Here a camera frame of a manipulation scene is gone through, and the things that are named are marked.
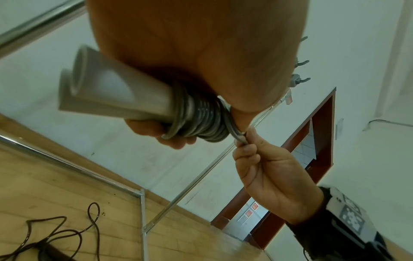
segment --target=electrical outlet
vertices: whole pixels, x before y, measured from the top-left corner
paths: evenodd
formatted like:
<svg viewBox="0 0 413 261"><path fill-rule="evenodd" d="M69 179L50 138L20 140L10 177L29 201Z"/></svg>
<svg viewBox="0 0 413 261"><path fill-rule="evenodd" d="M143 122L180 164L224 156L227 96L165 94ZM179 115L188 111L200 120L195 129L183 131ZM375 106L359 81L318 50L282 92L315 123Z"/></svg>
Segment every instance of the electrical outlet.
<svg viewBox="0 0 413 261"><path fill-rule="evenodd" d="M336 140L338 140L343 135L343 126L344 126L344 119L341 118L336 123Z"/></svg>

